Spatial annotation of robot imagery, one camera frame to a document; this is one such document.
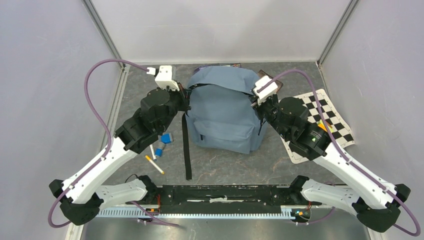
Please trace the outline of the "blue fabric backpack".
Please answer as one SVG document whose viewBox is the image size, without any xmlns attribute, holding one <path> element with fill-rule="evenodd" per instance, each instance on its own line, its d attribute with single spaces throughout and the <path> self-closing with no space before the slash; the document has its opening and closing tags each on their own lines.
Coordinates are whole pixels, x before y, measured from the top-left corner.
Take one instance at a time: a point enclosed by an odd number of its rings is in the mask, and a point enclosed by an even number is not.
<svg viewBox="0 0 424 240">
<path fill-rule="evenodd" d="M 191 110 L 183 113 L 181 128 L 185 178 L 192 179 L 190 145 L 250 154 L 259 149 L 262 127 L 250 98 L 260 77 L 241 67 L 214 66 L 193 73 L 187 88 Z"/>
</svg>

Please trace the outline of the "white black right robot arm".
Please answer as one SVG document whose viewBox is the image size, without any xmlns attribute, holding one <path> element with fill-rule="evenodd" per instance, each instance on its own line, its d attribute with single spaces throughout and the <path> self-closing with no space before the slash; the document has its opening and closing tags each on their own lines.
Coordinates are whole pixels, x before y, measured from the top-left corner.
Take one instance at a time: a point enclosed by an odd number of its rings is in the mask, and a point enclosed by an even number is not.
<svg viewBox="0 0 424 240">
<path fill-rule="evenodd" d="M 267 98 L 250 97 L 252 108 L 261 121 L 269 123 L 291 151 L 320 165 L 349 186 L 341 189 L 324 185 L 306 176 L 298 176 L 289 189 L 289 199 L 295 204 L 308 200 L 342 209 L 366 227 L 384 233 L 396 222 L 411 189 L 403 183 L 392 184 L 372 173 L 317 123 L 308 120 L 309 110 L 301 99 L 286 97 L 278 100 L 273 94 Z"/>
</svg>

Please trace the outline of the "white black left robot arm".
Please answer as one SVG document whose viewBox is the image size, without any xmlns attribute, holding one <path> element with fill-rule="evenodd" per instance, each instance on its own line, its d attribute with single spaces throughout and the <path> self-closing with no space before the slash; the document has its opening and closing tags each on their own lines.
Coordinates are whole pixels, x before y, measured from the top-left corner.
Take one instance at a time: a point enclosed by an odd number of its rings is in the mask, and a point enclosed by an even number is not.
<svg viewBox="0 0 424 240">
<path fill-rule="evenodd" d="M 108 143 L 86 166 L 65 180 L 49 184 L 69 223 L 84 225 L 106 208 L 129 202 L 153 203 L 157 190 L 147 176 L 121 183 L 104 182 L 122 165 L 158 141 L 178 112 L 188 110 L 187 92 L 181 83 L 176 88 L 156 88 L 140 102 L 134 115 L 114 134 L 107 132 Z"/>
</svg>

